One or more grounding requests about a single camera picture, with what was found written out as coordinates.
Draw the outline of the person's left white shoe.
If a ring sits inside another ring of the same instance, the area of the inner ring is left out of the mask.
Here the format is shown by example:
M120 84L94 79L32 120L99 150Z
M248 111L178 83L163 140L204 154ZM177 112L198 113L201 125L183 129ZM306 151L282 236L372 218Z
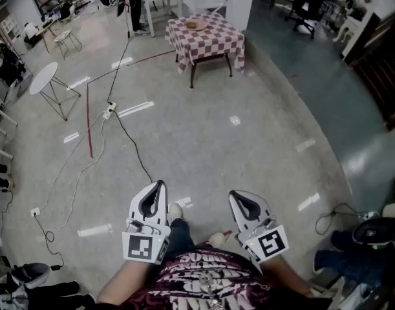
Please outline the person's left white shoe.
M176 219L182 219L182 208L174 202L169 206L169 220L172 222Z

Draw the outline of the person's blue jeans leg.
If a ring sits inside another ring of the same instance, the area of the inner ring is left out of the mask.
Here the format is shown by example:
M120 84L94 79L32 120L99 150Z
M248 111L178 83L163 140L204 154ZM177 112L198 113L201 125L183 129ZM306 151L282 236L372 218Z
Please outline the person's blue jeans leg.
M174 219L170 228L167 256L174 256L175 254L184 253L194 248L195 244L191 239L189 225L185 220L182 218Z

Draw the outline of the white power strip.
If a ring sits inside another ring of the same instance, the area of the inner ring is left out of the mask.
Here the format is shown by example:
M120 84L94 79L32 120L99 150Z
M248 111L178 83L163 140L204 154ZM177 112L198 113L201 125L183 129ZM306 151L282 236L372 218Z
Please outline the white power strip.
M115 102L112 102L111 104L109 104L109 106L106 108L106 110L103 113L104 120L108 120L111 117L111 115L115 111L116 106L117 106L117 104Z

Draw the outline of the white round side table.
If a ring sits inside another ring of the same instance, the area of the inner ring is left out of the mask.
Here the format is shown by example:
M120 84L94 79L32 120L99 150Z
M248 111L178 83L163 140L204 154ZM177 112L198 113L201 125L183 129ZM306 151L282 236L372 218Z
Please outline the white round side table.
M57 71L56 62L49 63L42 68L33 78L29 93L31 96L40 95L63 121L67 121L81 94L60 80L56 76ZM58 98L54 85L65 89L63 99Z

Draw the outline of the person's left forearm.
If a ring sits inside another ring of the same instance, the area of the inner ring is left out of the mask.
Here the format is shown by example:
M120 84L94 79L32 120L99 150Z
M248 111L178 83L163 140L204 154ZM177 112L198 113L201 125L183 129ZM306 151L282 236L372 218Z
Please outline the person's left forearm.
M152 268L151 263L126 260L101 290L98 295L98 302L111 305L123 304L145 285Z

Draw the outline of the white stool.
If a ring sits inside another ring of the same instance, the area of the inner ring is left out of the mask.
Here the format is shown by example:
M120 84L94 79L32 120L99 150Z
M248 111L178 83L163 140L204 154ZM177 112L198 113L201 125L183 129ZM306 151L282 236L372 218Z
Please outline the white stool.
M71 44L78 52L80 52L83 47L80 40L72 33L72 30L66 30L62 32L60 35L55 37L54 42L58 46L63 60L66 60L66 55L69 52L69 46L67 45L68 41L71 42Z

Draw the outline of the pink plate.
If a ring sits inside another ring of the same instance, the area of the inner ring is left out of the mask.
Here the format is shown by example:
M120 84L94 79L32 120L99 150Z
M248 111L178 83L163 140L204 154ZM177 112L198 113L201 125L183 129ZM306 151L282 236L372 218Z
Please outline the pink plate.
M196 29L188 29L186 27L188 30L191 30L191 31L198 32L198 31L202 31L202 30L204 30L204 29L206 29L208 27L208 23L206 21L204 21L203 19L193 19L193 20L190 20L190 21L187 21L187 22L196 22L198 24Z

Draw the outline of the person's dark printed shirt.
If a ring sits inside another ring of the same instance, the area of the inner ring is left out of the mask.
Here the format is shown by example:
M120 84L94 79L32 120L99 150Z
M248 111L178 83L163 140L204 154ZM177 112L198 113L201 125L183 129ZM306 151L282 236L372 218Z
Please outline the person's dark printed shirt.
M164 260L124 305L128 310L328 310L331 303L272 282L240 255L193 249Z

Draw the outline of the grey headset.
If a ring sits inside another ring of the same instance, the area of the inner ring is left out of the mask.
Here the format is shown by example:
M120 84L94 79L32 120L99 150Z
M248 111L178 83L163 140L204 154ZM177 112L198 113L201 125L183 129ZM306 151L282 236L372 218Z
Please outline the grey headset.
M18 285L24 285L27 289L35 289L43 285L48 280L49 274L50 267L44 263L15 266L11 272L13 281Z

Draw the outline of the person's right forearm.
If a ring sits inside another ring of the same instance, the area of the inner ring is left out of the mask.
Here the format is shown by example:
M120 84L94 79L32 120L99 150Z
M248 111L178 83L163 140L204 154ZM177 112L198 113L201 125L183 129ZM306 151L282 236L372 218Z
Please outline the person's right forearm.
M310 286L292 269L287 261L277 255L260 264L263 275L268 275L277 283L284 285L296 293L314 298Z

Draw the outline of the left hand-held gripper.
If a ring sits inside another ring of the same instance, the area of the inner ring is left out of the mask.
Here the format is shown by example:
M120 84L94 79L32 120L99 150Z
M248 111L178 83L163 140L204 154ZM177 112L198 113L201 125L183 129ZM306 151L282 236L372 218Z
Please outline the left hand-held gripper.
M131 200L129 217L127 230L122 233L123 258L161 264L171 233L166 225L167 187L162 180L144 187Z

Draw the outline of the black office chair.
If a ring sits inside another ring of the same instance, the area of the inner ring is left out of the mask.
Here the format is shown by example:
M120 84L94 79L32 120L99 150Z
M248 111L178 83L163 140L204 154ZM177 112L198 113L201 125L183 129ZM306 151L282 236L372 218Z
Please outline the black office chair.
M306 21L314 16L315 0L294 0L290 13L284 17L285 21L295 21L293 30L296 31L299 26L304 26L310 33L310 39L315 37L315 26L308 24Z

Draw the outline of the white pillar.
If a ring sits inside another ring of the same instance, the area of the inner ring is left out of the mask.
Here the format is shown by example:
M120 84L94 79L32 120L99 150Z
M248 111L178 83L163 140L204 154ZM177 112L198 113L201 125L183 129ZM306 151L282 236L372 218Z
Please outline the white pillar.
M241 32L247 29L252 1L227 0L226 20Z

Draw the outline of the person's right white shoe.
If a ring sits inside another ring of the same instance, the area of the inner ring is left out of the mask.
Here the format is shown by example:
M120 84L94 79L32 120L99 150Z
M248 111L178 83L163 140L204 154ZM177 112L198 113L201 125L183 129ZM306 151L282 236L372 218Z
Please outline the person's right white shoe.
M228 234L225 235L224 233L218 232L218 233L213 234L209 238L207 244L210 245L213 248L220 249L220 248L224 247L224 245L227 242L228 237L229 237Z

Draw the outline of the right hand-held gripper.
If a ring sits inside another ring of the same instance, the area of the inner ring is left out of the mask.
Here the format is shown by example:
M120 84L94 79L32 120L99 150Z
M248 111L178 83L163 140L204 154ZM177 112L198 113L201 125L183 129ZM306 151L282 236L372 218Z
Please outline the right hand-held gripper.
M229 193L229 203L240 231L238 241L255 263L262 264L288 250L284 226L268 218L270 206L264 198L234 190Z

